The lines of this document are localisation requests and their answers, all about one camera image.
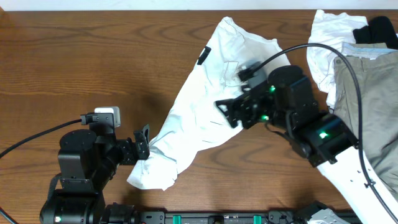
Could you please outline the white t-shirt with black tag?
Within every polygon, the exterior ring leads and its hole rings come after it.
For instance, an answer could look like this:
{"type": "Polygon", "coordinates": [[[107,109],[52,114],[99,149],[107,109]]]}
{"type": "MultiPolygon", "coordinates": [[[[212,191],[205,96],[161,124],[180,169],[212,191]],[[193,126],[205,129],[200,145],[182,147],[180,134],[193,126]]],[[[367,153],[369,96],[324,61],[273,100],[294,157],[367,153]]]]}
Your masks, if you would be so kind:
{"type": "Polygon", "coordinates": [[[139,161],[127,178],[138,189],[173,186],[198,151],[220,146],[242,131],[232,128],[215,106],[241,95],[237,76],[243,65],[264,61],[281,51],[277,39],[249,33],[224,17],[180,89],[158,135],[149,143],[150,156],[139,161]]]}

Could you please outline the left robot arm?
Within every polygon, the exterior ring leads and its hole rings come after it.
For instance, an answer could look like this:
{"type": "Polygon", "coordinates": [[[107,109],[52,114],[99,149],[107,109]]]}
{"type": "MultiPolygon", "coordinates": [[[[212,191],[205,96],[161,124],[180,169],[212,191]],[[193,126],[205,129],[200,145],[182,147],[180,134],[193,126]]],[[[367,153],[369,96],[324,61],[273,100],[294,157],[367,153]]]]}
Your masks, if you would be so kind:
{"type": "Polygon", "coordinates": [[[91,124],[60,140],[60,173],[50,183],[40,222],[139,223],[132,205],[106,205],[103,189],[119,166],[133,166],[149,157],[149,126],[134,132],[134,138],[117,139],[110,124],[91,124]]]}

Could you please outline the grey khaki trousers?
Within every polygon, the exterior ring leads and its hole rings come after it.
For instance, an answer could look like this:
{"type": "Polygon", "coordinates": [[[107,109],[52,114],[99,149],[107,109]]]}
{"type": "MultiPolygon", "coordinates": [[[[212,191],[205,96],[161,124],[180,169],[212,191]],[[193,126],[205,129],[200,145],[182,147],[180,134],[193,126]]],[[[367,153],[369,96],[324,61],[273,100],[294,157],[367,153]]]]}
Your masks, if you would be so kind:
{"type": "MultiPolygon", "coordinates": [[[[369,163],[397,198],[397,52],[375,59],[348,57],[359,83],[363,114],[363,149],[369,163]]],[[[358,101],[353,79],[335,58],[334,114],[358,135],[358,101]]]]}

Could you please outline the black garment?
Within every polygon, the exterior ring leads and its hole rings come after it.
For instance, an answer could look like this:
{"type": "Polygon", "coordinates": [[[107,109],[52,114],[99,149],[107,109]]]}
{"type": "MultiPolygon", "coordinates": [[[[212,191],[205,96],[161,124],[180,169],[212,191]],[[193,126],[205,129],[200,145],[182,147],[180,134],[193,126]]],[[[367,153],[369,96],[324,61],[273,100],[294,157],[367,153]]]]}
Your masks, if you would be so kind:
{"type": "Polygon", "coordinates": [[[353,35],[357,44],[385,43],[389,49],[397,50],[397,34],[386,16],[375,17],[367,26],[355,29],[353,35]]]}

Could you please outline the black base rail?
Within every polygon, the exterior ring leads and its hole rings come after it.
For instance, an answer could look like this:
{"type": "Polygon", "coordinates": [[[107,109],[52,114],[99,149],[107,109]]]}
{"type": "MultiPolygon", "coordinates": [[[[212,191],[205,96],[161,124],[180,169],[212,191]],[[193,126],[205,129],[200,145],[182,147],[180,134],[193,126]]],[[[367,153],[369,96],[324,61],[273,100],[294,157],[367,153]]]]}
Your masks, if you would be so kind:
{"type": "Polygon", "coordinates": [[[354,212],[335,212],[315,202],[303,209],[269,210],[243,213],[188,213],[165,211],[138,211],[132,205],[108,205],[100,223],[127,224],[308,224],[354,223],[362,221],[354,212]]]}

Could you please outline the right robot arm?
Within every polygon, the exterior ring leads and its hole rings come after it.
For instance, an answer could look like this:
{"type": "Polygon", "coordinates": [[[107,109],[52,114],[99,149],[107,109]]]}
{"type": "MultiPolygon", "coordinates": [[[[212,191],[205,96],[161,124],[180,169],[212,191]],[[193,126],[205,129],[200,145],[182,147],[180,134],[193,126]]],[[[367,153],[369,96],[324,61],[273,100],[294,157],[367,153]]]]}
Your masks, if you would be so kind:
{"type": "Polygon", "coordinates": [[[360,152],[359,139],[339,117],[318,109],[300,67],[269,75],[248,68],[239,77],[247,83],[243,94],[215,103],[231,127],[283,129],[281,136],[336,187],[361,223],[397,223],[397,202],[360,152]]]}

